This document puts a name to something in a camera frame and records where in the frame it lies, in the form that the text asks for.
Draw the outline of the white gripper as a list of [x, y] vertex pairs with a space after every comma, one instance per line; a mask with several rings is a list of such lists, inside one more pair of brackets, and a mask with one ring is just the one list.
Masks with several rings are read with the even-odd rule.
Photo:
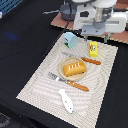
[[114, 7], [78, 6], [73, 29], [85, 36], [101, 36], [108, 40], [128, 43], [128, 10]]

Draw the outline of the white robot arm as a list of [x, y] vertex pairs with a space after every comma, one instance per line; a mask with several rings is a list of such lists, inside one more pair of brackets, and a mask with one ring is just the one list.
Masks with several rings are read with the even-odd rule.
[[122, 33], [128, 21], [128, 11], [115, 9], [117, 0], [71, 0], [77, 6], [74, 30], [81, 35], [105, 35], [107, 42], [113, 33]]

